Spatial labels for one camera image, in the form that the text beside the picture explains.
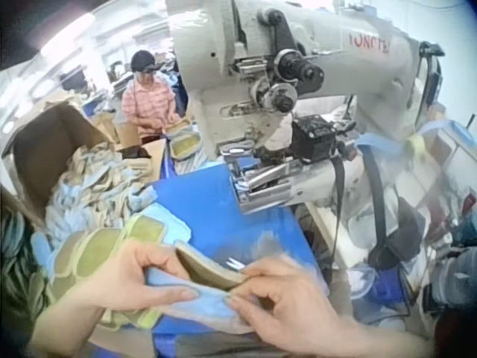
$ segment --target blue table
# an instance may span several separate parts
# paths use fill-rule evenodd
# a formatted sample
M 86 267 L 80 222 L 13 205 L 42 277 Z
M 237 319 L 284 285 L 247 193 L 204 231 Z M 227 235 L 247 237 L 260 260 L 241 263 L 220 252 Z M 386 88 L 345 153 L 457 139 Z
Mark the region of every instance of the blue table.
M 302 263 L 317 266 L 289 208 L 275 207 L 250 215 L 241 213 L 225 165 L 160 180 L 153 186 L 157 202 L 191 228 L 190 244 L 208 257 L 227 254 L 227 249 L 250 247 L 263 231 L 270 230 L 288 254 Z M 210 331 L 202 324 L 172 317 L 163 317 L 154 328 L 154 333 L 161 336 Z

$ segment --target pink striped shirt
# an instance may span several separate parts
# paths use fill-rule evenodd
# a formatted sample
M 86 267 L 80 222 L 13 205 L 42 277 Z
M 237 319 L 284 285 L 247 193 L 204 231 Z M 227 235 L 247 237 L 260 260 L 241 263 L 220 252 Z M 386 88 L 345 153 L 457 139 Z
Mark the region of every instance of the pink striped shirt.
M 141 86 L 136 79 L 124 92 L 122 110 L 128 122 L 138 128 L 139 136 L 154 136 L 162 133 L 163 128 L 180 121 L 176 114 L 174 92 L 159 78 L 154 78 L 150 89 Z

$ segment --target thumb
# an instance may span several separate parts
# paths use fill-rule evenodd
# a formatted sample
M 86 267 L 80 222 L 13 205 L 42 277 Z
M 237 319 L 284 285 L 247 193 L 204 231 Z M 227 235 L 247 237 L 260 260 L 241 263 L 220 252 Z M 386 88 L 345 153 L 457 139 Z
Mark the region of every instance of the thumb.
M 170 287 L 149 287 L 143 286 L 141 290 L 145 306 L 165 306 L 175 302 L 190 301 L 198 296 L 194 289 L 170 286 Z
M 242 297 L 230 296 L 227 303 L 255 329 L 259 336 L 262 336 L 263 333 L 266 334 L 267 331 L 271 332 L 274 327 L 278 326 L 278 321 L 270 313 Z

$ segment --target industrial sewing machine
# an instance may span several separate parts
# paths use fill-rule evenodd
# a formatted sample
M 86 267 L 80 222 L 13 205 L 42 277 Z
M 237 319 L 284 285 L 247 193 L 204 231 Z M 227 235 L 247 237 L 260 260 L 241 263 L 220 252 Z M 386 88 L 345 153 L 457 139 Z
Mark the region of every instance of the industrial sewing machine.
M 361 157 L 347 156 L 342 136 L 358 131 L 407 139 L 439 93 L 439 46 L 413 40 L 360 7 L 336 14 L 278 1 L 167 5 L 206 152 L 212 159 L 224 156 L 244 213 L 304 201 L 329 204 L 335 185 L 329 159 L 339 155 L 348 159 L 345 190 L 351 195 L 344 207 L 348 216 L 356 214 L 369 201 L 369 183 Z M 421 67 L 423 88 L 415 84 Z M 290 147 L 264 149 L 299 99 L 333 95 L 356 96 L 354 118 L 294 116 Z M 239 158 L 246 156 L 261 165 L 245 169 Z M 392 180 L 395 173 L 386 175 Z

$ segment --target cap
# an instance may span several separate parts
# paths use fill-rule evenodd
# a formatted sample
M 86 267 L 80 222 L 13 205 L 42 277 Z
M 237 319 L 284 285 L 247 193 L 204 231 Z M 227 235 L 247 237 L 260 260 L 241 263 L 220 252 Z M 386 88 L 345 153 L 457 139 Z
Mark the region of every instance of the cap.
M 156 65 L 156 59 L 146 50 L 137 51 L 131 59 L 132 72 L 152 73 L 160 69 L 160 65 Z

